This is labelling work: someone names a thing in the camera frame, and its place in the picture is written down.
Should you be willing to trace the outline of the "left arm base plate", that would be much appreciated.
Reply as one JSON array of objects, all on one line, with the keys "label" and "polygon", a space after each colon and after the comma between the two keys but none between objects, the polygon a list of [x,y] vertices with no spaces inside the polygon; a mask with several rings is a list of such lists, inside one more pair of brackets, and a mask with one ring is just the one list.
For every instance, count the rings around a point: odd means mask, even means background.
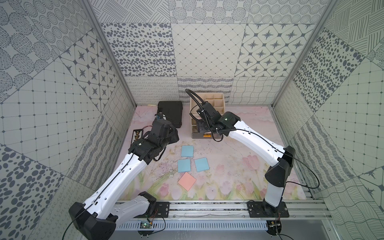
[{"label": "left arm base plate", "polygon": [[168,218],[170,211],[170,202],[156,202],[150,203],[149,209],[143,215],[136,216],[135,218]]}]

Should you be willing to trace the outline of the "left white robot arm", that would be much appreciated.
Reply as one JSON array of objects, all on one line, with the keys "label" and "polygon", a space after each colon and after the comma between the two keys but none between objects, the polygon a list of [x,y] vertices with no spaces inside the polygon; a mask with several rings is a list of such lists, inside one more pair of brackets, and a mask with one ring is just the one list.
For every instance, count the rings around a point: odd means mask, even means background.
[{"label": "left white robot arm", "polygon": [[116,202],[134,178],[178,140],[178,131],[169,121],[153,122],[152,129],[131,144],[122,164],[105,183],[83,203],[70,207],[75,228],[88,240],[108,240],[116,227],[128,220],[154,216],[157,200],[147,192],[119,206]]}]

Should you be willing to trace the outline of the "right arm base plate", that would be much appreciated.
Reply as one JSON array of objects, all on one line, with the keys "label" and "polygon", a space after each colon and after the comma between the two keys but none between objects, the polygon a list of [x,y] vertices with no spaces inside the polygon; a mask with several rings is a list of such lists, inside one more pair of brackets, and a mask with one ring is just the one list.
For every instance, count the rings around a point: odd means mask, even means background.
[{"label": "right arm base plate", "polygon": [[290,216],[285,202],[280,202],[278,207],[273,207],[266,201],[247,202],[250,218],[288,218]]}]

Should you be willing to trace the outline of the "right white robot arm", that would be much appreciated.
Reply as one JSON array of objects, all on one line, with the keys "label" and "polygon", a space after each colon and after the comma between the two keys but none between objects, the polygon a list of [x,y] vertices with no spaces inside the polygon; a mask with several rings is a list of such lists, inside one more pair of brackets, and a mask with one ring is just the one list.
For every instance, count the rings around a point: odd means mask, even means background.
[{"label": "right white robot arm", "polygon": [[268,186],[263,205],[265,209],[277,211],[293,168],[295,150],[290,146],[284,148],[264,138],[232,112],[220,114],[208,102],[198,106],[199,122],[203,123],[206,130],[237,140],[269,164],[270,167],[265,173]]}]

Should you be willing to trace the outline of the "beige desk organizer cabinet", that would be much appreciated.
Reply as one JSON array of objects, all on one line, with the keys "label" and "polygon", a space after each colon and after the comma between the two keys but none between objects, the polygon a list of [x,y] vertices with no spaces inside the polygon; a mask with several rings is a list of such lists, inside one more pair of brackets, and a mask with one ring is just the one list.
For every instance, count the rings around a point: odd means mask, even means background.
[{"label": "beige desk organizer cabinet", "polygon": [[[225,113],[225,99],[223,93],[197,93],[204,102],[209,102],[221,115]],[[191,114],[198,120],[202,118],[199,116],[197,110],[199,109],[197,103],[190,98]]]}]

